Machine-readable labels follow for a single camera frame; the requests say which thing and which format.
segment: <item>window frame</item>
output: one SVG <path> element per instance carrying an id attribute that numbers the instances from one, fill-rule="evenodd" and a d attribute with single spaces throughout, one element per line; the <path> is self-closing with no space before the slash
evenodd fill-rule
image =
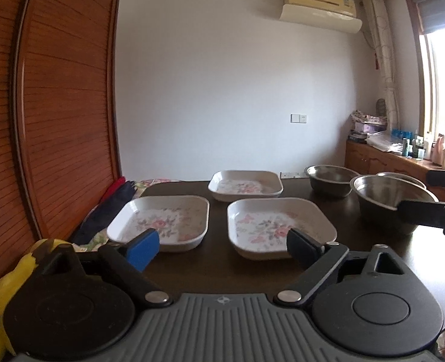
<path id="1" fill-rule="evenodd" d="M 438 79 L 435 74 L 435 55 L 430 38 L 422 33 L 420 15 L 417 4 L 413 0 L 406 0 L 412 30 L 414 32 L 415 47 L 417 49 L 418 80 L 420 92 L 420 113 L 418 132 L 424 136 L 432 132 L 437 136 L 438 126 Z"/>

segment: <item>floral tray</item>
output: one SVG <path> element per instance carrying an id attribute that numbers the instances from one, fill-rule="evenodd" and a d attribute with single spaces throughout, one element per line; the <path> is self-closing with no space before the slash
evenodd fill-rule
<path id="1" fill-rule="evenodd" d="M 145 196 L 127 203 L 107 229 L 127 243 L 149 228 L 159 232 L 160 251 L 194 249 L 207 232 L 209 201 L 199 196 Z"/>
<path id="2" fill-rule="evenodd" d="M 277 197 L 283 191 L 278 175 L 270 171 L 225 170 L 214 174 L 208 186 L 219 201 Z"/>
<path id="3" fill-rule="evenodd" d="M 296 227 L 324 244 L 336 239 L 334 226 L 311 201 L 298 198 L 246 199 L 227 209 L 229 240 L 250 260 L 289 257 L 286 235 Z"/>

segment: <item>metal bolt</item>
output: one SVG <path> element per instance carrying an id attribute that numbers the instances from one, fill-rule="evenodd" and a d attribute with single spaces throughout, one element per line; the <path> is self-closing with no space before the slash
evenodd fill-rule
<path id="1" fill-rule="evenodd" d="M 145 299 L 150 303 L 165 303 L 169 300 L 169 295 L 163 291 L 150 291 L 145 294 Z"/>
<path id="2" fill-rule="evenodd" d="M 278 293 L 278 299 L 286 303 L 294 303 L 301 300 L 301 294 L 294 290 L 284 290 Z"/>

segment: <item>yellow plush toy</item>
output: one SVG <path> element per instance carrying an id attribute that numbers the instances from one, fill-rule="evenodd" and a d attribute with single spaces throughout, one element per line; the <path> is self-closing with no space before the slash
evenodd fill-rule
<path id="1" fill-rule="evenodd" d="M 16 268 L 0 279 L 0 362 L 6 350 L 12 355 L 16 355 L 3 327 L 3 313 L 8 302 L 11 301 L 14 294 L 30 277 L 40 260 L 48 253 L 51 253 L 58 245 L 67 243 L 61 239 L 42 239 L 37 241 L 31 247 L 30 253 L 21 258 Z"/>

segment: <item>dark table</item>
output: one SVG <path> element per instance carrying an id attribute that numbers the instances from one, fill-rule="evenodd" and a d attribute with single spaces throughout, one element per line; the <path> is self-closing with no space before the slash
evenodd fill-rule
<path id="1" fill-rule="evenodd" d="M 216 201 L 207 184 L 170 182 L 144 192 L 144 196 L 193 194 L 210 203 L 209 229 L 200 246 L 185 253 L 159 253 L 144 274 L 176 298 L 182 292 L 265 292 L 272 298 L 302 270 L 292 259 L 258 262 L 239 256 L 227 235 L 228 204 Z M 331 200 L 315 195 L 307 179 L 287 179 L 283 185 L 281 197 L 313 201 L 337 229 L 337 241 L 351 250 L 367 251 L 378 243 L 390 246 L 439 301 L 445 317 L 445 236 L 441 229 L 419 226 L 410 237 L 392 237 L 363 223 L 354 193 L 342 200 Z"/>

